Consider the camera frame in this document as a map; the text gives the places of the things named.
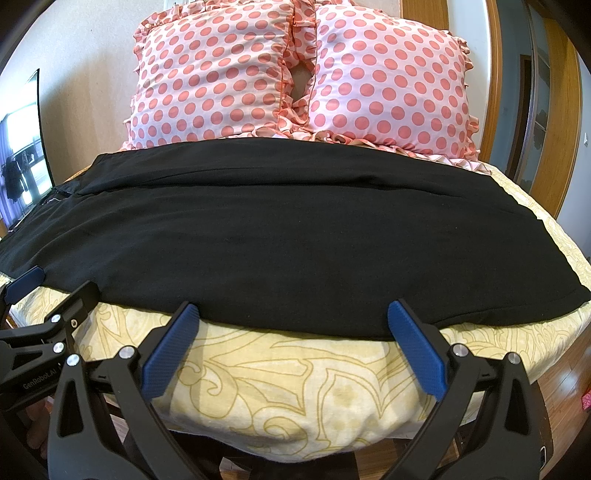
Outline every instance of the white wall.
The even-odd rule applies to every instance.
[[[474,68],[466,73],[470,114],[480,120],[480,131],[472,137],[480,147],[491,84],[491,29],[486,0],[447,0],[449,30],[468,42]]]
[[[56,182],[126,139],[137,60],[133,33],[163,0],[56,0],[0,75],[0,118],[13,92],[40,68],[41,121]]]
[[[579,246],[585,257],[591,255],[591,146],[584,145],[584,136],[591,136],[591,73],[579,57],[583,89],[583,116],[579,151],[573,176],[558,223]]]

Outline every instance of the black fabric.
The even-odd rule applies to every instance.
[[[404,298],[438,327],[513,325],[590,293],[543,223],[492,178],[281,139],[102,155],[0,242],[0,271],[98,283],[102,300],[209,320],[389,340]]]

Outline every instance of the pillow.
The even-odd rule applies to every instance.
[[[123,148],[288,131],[293,10],[291,0],[208,0],[144,20]]]
[[[316,136],[392,147],[422,155],[477,159],[465,73],[465,41],[419,22],[339,0],[301,2],[295,18],[296,56],[315,75],[294,105],[301,126]]]

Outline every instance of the wooden door frame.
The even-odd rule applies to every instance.
[[[558,22],[544,19],[550,50],[550,108],[530,195],[557,218],[579,151],[583,92],[579,56]]]
[[[503,84],[503,45],[501,38],[501,20],[496,0],[486,0],[488,24],[491,35],[491,81],[488,87],[488,104],[478,159],[490,162],[492,146],[495,142],[496,123],[501,108],[501,90]]]

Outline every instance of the yellow bedsheet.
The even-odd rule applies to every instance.
[[[581,282],[591,287],[591,266],[554,219],[494,167],[492,177],[543,220]],[[0,274],[0,281],[9,278]],[[38,288],[12,313],[19,325],[38,323],[64,296]],[[477,355],[501,358],[507,351],[519,352],[534,381],[590,317],[587,303],[550,322],[519,327],[465,323],[442,333]],[[124,345],[139,345],[150,329],[169,318],[99,303],[76,341],[85,359],[106,358]],[[474,396],[466,419],[474,418],[480,398]],[[395,342],[326,339],[202,321],[174,381],[154,404],[173,428],[206,434],[271,460],[298,462],[387,436],[411,436],[434,403],[421,391]]]

